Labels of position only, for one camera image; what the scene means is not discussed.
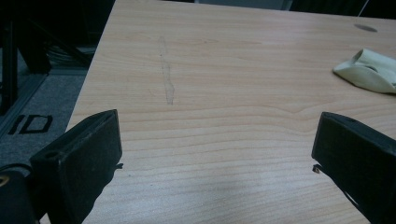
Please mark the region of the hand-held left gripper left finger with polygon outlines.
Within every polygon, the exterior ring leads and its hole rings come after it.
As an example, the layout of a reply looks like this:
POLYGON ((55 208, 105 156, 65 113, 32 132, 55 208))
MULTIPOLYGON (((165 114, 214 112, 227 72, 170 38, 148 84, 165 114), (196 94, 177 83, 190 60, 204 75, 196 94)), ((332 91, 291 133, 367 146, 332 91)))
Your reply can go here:
POLYGON ((112 180, 122 155, 115 109, 85 118, 37 152, 30 163, 44 187, 52 224, 81 224, 112 180))

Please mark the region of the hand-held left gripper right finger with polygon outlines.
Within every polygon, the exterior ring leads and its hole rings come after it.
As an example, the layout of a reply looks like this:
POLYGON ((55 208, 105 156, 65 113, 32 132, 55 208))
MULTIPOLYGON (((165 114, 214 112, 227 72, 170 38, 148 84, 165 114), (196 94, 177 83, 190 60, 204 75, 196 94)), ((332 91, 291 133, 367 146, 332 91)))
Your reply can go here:
POLYGON ((371 224, 396 224, 396 140, 349 117, 321 114, 311 153, 371 224))

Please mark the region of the pale green sock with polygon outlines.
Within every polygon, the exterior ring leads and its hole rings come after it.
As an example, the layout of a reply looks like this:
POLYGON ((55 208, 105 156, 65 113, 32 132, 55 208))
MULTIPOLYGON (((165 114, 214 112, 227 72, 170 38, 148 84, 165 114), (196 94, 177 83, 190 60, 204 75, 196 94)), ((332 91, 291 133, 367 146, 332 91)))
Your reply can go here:
POLYGON ((396 94, 396 60, 369 49, 360 50, 333 71, 359 88, 396 94))

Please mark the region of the black metal stand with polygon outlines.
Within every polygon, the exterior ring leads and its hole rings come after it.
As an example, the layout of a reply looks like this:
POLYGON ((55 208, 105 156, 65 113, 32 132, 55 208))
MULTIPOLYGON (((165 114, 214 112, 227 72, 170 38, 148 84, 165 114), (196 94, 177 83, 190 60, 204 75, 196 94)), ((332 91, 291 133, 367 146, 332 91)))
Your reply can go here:
POLYGON ((0 115, 18 100, 18 57, 22 56, 33 74, 47 74, 50 59, 45 51, 49 41, 60 47, 81 65, 88 67, 91 58, 64 40, 53 24, 61 27, 83 18, 80 0, 0 0, 0 115))

